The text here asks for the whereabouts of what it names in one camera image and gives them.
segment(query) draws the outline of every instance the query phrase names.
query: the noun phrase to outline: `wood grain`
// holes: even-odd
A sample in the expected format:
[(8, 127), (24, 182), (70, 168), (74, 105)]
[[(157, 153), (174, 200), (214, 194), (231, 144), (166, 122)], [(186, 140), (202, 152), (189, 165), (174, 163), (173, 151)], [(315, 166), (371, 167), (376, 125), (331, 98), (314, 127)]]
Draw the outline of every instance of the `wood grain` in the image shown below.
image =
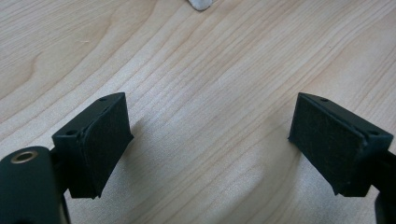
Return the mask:
[(287, 137), (299, 91), (396, 133), (395, 1), (3, 0), (0, 69), (0, 158), (127, 94), (135, 140), (73, 223), (375, 223)]

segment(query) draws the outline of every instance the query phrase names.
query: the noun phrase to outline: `screw hole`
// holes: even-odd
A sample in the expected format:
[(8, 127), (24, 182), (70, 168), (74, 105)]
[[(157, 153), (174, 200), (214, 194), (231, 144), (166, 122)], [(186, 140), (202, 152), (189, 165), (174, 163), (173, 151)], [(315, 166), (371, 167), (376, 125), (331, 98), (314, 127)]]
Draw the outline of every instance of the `screw hole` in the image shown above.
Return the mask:
[(368, 133), (372, 134), (372, 135), (379, 135), (379, 132), (377, 132), (377, 131), (369, 131)]
[(17, 155), (15, 155), (11, 159), (11, 162), (14, 164), (24, 163), (27, 161), (31, 161), (37, 155), (38, 155), (38, 153), (36, 151), (24, 151), (24, 152), (21, 152), (21, 153), (18, 153)]
[(74, 135), (77, 133), (77, 130), (70, 130), (66, 133), (66, 135)]

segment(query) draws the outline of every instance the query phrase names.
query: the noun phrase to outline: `small white object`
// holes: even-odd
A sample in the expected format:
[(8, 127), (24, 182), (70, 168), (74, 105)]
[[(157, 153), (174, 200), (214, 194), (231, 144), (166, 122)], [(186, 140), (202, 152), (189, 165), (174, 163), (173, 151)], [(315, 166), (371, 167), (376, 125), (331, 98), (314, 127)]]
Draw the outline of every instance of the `small white object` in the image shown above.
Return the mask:
[(198, 11), (205, 10), (212, 5), (212, 0), (189, 0), (189, 2)]

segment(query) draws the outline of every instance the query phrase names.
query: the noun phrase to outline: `wooden table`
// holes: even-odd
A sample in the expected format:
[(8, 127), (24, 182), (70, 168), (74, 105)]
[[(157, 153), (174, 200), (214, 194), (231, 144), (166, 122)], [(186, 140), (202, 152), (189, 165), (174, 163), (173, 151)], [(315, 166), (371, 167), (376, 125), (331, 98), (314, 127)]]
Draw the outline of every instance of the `wooden table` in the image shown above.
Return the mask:
[(135, 140), (73, 223), (375, 223), (287, 140), (299, 91), (396, 133), (396, 2), (5, 1), (0, 158), (125, 91)]

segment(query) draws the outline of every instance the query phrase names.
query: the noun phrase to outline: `light wood surface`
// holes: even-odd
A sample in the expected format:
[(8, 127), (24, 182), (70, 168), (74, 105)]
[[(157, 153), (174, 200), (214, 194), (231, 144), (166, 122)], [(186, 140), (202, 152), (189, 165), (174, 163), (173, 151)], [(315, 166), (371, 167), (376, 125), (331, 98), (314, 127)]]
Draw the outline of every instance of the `light wood surface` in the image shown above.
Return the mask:
[(396, 1), (3, 0), (0, 71), (0, 158), (126, 92), (135, 140), (73, 223), (375, 223), (287, 137), (299, 91), (396, 133)]

